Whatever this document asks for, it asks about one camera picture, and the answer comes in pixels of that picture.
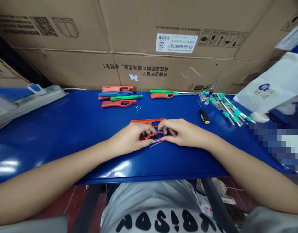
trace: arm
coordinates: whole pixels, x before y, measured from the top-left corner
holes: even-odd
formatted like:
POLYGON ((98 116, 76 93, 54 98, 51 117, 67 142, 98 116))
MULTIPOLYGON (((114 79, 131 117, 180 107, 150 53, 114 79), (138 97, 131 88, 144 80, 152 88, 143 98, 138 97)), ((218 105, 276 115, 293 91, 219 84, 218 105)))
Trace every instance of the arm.
POLYGON ((298 214, 298 186, 277 170, 183 119, 163 120, 158 129, 162 128, 164 132, 169 128, 173 136, 163 137, 161 140, 209 151, 262 206, 298 214))
POLYGON ((0 184, 0 225, 30 218, 99 164, 150 145, 139 135, 155 132, 148 124, 129 124, 110 139, 54 160, 0 184))

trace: hand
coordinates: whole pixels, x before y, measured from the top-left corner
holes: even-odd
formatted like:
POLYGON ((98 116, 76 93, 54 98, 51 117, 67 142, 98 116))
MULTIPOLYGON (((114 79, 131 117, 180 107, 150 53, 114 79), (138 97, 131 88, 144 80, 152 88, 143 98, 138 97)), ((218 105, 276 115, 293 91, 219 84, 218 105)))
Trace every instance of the hand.
POLYGON ((155 141, 152 139, 139 140, 140 137, 145 137, 154 133, 156 130, 152 125, 142 123, 130 123, 118 133, 109 138, 106 142, 108 147, 113 152, 113 156, 128 154, 149 146, 155 141))
POLYGON ((169 129, 172 136, 161 138, 162 141, 168 141, 180 146, 191 146, 208 148, 213 145, 213 141, 217 140, 216 135, 208 132, 184 119, 163 120, 158 126, 158 130, 163 129, 167 134, 169 129))

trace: red floor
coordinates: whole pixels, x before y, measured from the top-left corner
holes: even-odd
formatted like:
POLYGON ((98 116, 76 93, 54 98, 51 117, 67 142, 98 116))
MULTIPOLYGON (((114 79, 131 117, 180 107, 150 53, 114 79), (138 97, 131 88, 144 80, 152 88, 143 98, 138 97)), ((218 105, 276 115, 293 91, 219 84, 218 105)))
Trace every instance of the red floor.
MULTIPOLYGON (((67 213, 69 215, 68 232, 70 232, 76 218, 79 215, 86 194, 86 185, 72 186, 55 202, 53 202, 44 211, 36 215, 33 219, 54 217, 67 213)), ((101 215, 103 213, 105 205, 106 194, 100 195, 94 212, 94 217, 90 226, 89 233, 99 233, 101 215)))
MULTIPOLYGON (((242 189, 240 185, 230 177, 220 177, 219 179, 222 180, 227 187, 242 189)), ((54 203, 36 215, 33 219, 54 217, 67 213, 69 214, 68 232, 70 232, 76 218, 79 215, 86 194, 87 189, 85 185, 72 186, 54 203)), ((228 189, 227 195, 232 196, 237 202, 236 206, 246 213, 250 213, 258 206, 258 204, 245 191, 228 189)), ((100 195, 89 233, 99 233, 101 215, 105 205, 106 194, 100 195)))
MULTIPOLYGON (((243 189, 235 180, 233 180, 231 177, 218 177, 222 182, 225 183, 227 187, 231 188, 237 188, 237 189, 243 189)), ((251 198, 247 192, 235 190, 235 189, 228 189, 227 195, 234 198, 236 201, 236 206, 243 210, 245 213, 252 212, 256 207, 259 206, 257 202, 251 198)))

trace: power strip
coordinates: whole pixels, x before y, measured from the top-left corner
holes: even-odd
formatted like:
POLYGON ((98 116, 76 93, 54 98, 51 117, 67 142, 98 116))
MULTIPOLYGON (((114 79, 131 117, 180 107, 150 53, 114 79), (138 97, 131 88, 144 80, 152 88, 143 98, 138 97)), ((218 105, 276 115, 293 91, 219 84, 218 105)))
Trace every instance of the power strip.
POLYGON ((18 107, 11 111, 6 111, 0 108, 0 124, 11 121, 19 116, 31 112, 37 108, 47 105, 55 100, 58 100, 68 93, 64 92, 59 86, 52 85, 45 88, 46 94, 37 96, 36 94, 30 95, 23 99, 13 102, 18 107))

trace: pixelated area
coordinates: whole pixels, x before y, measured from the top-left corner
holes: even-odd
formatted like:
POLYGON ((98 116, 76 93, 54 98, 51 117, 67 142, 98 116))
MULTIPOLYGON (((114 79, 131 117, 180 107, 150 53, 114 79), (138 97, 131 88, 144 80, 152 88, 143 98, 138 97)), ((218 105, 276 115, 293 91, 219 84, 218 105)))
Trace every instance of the pixelated area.
POLYGON ((295 124, 250 124, 250 134, 269 154, 298 171, 298 129, 295 124))

